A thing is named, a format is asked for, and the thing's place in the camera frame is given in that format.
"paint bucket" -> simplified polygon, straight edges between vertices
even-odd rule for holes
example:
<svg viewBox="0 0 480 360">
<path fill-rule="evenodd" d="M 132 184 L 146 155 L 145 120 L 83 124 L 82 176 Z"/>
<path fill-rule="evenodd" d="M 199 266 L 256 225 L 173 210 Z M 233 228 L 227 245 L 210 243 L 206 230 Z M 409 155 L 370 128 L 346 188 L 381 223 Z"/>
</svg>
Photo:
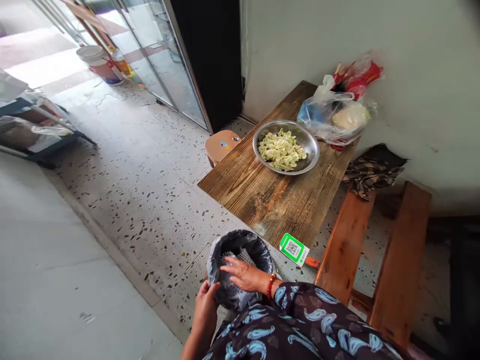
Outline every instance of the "paint bucket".
<svg viewBox="0 0 480 360">
<path fill-rule="evenodd" d="M 124 82 L 122 72 L 115 66 L 103 47 L 98 45 L 82 46 L 76 51 L 76 54 L 108 85 L 116 86 Z"/>
</svg>

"white wall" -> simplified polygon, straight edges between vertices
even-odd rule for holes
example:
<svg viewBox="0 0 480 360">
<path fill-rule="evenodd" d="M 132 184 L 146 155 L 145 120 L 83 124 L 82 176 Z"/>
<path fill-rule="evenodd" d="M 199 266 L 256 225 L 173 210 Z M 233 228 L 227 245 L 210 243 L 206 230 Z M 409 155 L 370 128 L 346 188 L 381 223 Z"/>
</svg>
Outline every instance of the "white wall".
<svg viewBox="0 0 480 360">
<path fill-rule="evenodd" d="M 41 169 L 4 153 L 0 229 L 0 359 L 180 358 L 180 342 Z"/>
<path fill-rule="evenodd" d="M 385 142 L 411 159 L 403 177 L 432 188 L 436 211 L 478 212 L 480 11 L 468 4 L 244 0 L 244 113 L 259 121 L 299 81 L 320 84 L 339 61 L 375 49 L 385 67 L 370 89 L 379 117 L 359 150 Z"/>
</svg>

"woman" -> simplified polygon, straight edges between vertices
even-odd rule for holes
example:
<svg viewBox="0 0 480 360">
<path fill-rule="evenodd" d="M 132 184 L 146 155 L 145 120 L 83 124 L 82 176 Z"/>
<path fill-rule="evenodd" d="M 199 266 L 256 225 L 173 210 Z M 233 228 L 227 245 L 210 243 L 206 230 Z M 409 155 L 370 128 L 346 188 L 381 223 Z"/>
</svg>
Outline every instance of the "woman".
<svg viewBox="0 0 480 360">
<path fill-rule="evenodd" d="M 284 282 L 236 258 L 230 281 L 271 301 L 256 303 L 224 321 L 212 342 L 220 283 L 204 281 L 195 300 L 190 336 L 181 360 L 215 359 L 401 359 L 382 335 L 325 290 L 305 282 Z"/>
</svg>

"glass refrigerator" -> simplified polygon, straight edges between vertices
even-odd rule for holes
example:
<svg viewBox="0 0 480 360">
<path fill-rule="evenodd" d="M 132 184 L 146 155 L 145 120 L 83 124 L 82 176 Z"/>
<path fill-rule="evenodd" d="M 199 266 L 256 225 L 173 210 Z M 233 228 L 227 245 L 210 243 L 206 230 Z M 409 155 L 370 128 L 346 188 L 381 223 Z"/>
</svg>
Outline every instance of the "glass refrigerator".
<svg viewBox="0 0 480 360">
<path fill-rule="evenodd" d="M 160 103 L 211 134 L 242 112 L 238 2 L 82 2 Z"/>
</svg>

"small stool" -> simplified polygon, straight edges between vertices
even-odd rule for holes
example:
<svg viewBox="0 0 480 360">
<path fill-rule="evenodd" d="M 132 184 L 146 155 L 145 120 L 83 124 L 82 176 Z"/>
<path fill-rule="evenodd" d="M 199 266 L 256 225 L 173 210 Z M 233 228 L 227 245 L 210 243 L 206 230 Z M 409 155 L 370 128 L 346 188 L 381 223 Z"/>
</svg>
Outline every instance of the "small stool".
<svg viewBox="0 0 480 360">
<path fill-rule="evenodd" d="M 240 137 L 232 130 L 222 130 L 205 141 L 205 152 L 210 165 L 217 165 L 240 142 Z"/>
</svg>

